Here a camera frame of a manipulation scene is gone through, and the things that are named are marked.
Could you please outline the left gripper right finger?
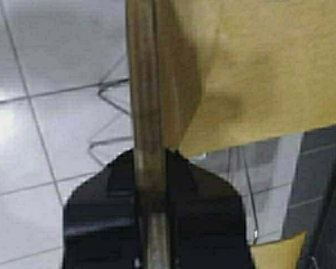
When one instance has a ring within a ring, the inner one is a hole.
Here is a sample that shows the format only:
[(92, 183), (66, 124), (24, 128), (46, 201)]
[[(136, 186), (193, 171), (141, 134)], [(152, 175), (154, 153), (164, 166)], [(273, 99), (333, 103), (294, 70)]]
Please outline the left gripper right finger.
[(165, 154), (175, 268), (251, 268), (239, 193), (180, 152)]

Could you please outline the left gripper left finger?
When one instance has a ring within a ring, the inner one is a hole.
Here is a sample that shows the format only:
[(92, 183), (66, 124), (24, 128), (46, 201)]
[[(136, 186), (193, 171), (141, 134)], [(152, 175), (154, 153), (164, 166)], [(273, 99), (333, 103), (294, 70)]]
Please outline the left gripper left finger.
[(142, 268), (133, 151), (84, 181), (63, 209), (62, 268)]

